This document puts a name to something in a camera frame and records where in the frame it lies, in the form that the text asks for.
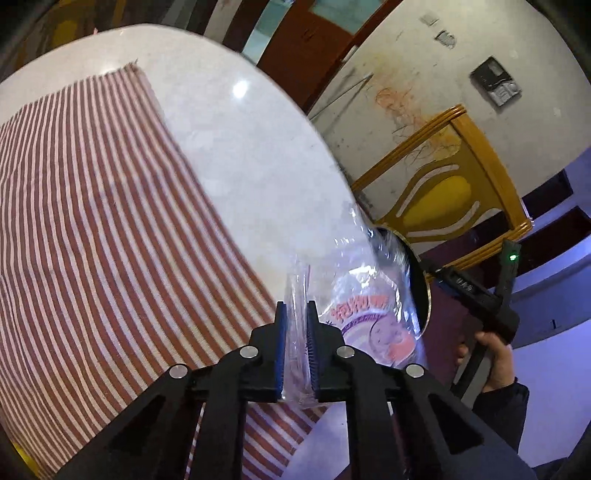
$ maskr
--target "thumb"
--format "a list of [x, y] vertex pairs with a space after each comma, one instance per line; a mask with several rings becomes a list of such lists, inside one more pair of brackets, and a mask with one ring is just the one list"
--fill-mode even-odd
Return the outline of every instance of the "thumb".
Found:
[[478, 332], [475, 337], [479, 343], [489, 348], [496, 358], [511, 356], [511, 347], [505, 345], [496, 333]]

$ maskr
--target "plastic packaging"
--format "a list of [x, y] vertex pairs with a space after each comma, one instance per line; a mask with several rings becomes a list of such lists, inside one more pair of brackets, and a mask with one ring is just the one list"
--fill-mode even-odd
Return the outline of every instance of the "plastic packaging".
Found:
[[305, 305], [316, 302], [319, 320], [341, 329], [352, 345], [382, 365], [426, 366], [420, 327], [410, 294], [410, 268], [395, 234], [381, 235], [356, 205], [347, 206], [350, 238], [335, 239], [323, 258], [294, 263], [288, 278], [288, 336], [284, 399], [316, 403], [306, 355]]

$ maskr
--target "chair backrest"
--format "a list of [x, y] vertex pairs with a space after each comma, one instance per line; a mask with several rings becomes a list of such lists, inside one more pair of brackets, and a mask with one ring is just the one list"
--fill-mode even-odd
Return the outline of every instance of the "chair backrest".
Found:
[[504, 212], [510, 230], [451, 264], [469, 268], [501, 251], [504, 238], [520, 239], [532, 228], [505, 167], [462, 105], [427, 122], [353, 182], [359, 194], [397, 162], [445, 128], [452, 128], [459, 145], [449, 157], [433, 160], [412, 176], [394, 207], [375, 224], [396, 230], [409, 242], [445, 241], [467, 232], [492, 209]]

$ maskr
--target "striped curtain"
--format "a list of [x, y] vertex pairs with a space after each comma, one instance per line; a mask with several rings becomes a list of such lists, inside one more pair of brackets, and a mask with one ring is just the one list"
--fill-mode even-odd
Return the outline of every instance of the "striped curtain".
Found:
[[[42, 478], [170, 365], [273, 318], [134, 65], [0, 127], [0, 214], [0, 420]], [[250, 406], [243, 477], [279, 478], [322, 412]]]

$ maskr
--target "human hand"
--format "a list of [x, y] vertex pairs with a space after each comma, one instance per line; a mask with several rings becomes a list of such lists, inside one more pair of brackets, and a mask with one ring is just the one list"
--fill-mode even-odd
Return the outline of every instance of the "human hand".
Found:
[[[513, 350], [511, 345], [505, 345], [496, 333], [476, 332], [476, 340], [487, 347], [493, 355], [491, 372], [488, 375], [482, 392], [490, 392], [499, 388], [508, 387], [515, 381], [515, 368], [513, 366]], [[456, 364], [459, 366], [468, 354], [468, 347], [461, 343], [457, 348]]]

